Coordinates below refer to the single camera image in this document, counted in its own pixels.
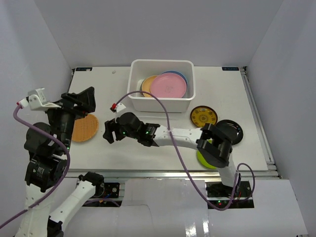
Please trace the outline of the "orange woven round plate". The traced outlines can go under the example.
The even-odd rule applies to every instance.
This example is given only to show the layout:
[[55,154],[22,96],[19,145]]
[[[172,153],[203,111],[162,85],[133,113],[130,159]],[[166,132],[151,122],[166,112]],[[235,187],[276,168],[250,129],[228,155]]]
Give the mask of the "orange woven round plate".
[[95,115],[88,114],[84,118],[75,121],[72,141],[80,143],[93,138],[99,129],[99,121]]

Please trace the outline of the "tan yellow round plate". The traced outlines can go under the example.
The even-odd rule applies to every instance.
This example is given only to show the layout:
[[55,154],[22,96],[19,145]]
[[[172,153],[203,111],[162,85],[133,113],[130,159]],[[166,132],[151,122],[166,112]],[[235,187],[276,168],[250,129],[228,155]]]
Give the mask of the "tan yellow round plate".
[[142,84],[140,86],[140,89],[142,91],[141,95],[143,95],[144,97],[151,97],[151,95],[149,95],[148,93],[150,93],[151,84],[156,77],[157,77],[157,75],[150,76],[142,82]]

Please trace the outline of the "pink round plate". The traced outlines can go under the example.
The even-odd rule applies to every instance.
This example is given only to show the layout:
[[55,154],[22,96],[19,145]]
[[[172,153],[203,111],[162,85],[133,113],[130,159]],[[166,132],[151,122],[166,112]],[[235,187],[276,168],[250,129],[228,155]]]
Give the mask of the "pink round plate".
[[157,98],[182,98],[186,91],[186,81],[174,73],[157,76],[150,86],[150,92]]

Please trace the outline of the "blue round plate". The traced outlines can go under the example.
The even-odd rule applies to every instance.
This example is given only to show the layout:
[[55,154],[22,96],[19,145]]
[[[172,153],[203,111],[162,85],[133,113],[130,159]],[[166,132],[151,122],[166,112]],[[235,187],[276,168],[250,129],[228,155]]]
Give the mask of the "blue round plate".
[[178,71],[166,71],[161,73],[163,76],[163,84],[166,86],[166,89],[175,89],[177,93],[180,92],[185,94],[187,91],[187,79],[186,77]]

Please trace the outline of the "lime green round plate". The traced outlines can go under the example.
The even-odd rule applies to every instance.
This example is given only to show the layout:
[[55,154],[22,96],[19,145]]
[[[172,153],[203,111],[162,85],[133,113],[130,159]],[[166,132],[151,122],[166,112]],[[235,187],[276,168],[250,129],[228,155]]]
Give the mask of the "lime green round plate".
[[212,154],[206,153],[206,158],[205,158],[204,155],[200,152],[200,150],[197,149],[196,158],[202,166],[208,169],[214,169],[214,170],[217,169],[217,167],[212,165],[212,162],[214,161],[214,156]]

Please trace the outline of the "black round plate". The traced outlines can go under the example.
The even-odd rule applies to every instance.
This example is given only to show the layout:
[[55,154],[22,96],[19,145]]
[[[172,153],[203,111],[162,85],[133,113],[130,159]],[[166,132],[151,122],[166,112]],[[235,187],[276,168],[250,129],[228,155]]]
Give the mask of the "black round plate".
[[232,145],[237,145],[243,139],[244,132],[242,127],[233,120],[221,120],[217,122],[216,127],[231,139]]

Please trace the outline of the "teal rectangular divided plate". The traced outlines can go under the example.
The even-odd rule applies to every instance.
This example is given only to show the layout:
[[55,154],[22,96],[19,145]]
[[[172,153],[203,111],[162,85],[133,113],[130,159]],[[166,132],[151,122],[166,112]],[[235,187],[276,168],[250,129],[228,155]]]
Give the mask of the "teal rectangular divided plate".
[[143,81],[144,81],[144,79],[141,79],[141,80],[138,81],[138,84],[137,84],[137,89],[139,90],[140,97],[144,97],[144,95],[142,93]]

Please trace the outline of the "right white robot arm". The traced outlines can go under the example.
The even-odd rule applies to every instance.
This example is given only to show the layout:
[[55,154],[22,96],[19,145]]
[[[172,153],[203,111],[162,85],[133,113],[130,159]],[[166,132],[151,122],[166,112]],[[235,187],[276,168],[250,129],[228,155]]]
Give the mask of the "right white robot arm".
[[105,122],[103,138],[110,144],[125,137],[146,147],[177,145],[199,151],[206,163],[217,168],[227,196],[234,197],[241,191],[240,175],[232,159],[232,141],[212,124],[200,129],[168,129],[156,123],[143,123],[132,112]]

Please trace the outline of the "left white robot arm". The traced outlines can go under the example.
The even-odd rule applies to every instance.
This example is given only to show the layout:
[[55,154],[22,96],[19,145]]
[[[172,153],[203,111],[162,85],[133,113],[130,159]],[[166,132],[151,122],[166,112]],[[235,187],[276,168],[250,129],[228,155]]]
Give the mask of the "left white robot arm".
[[93,172],[79,176],[73,193],[51,212],[54,191],[70,167],[70,146],[75,121],[95,111],[94,88],[80,93],[63,93],[50,102],[44,88],[28,92],[17,103],[14,118],[27,126],[24,148],[30,161],[27,166],[26,202],[17,237],[62,237],[76,212],[91,197],[104,192],[104,178]]

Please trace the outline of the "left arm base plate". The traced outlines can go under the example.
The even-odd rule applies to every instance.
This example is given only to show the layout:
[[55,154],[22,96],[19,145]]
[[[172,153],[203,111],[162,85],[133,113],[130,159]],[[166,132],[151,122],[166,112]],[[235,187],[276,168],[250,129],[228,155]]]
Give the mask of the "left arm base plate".
[[119,183],[106,183],[104,181],[104,176],[94,172],[88,172],[85,175],[80,175],[79,180],[89,181],[95,187],[95,194],[83,205],[84,207],[120,207],[121,202],[116,205],[111,201],[104,200],[114,200],[119,197]]

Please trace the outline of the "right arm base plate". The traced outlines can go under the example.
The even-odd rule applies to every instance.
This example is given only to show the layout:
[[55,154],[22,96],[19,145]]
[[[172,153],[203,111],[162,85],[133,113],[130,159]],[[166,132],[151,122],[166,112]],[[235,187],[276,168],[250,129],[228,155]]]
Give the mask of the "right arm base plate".
[[[231,198],[231,187],[224,186],[221,182],[206,182],[207,199],[216,207],[225,207]],[[253,198],[245,200],[251,195],[252,189],[249,181],[241,181],[239,188],[235,191],[232,204],[229,209],[252,209],[254,208]]]

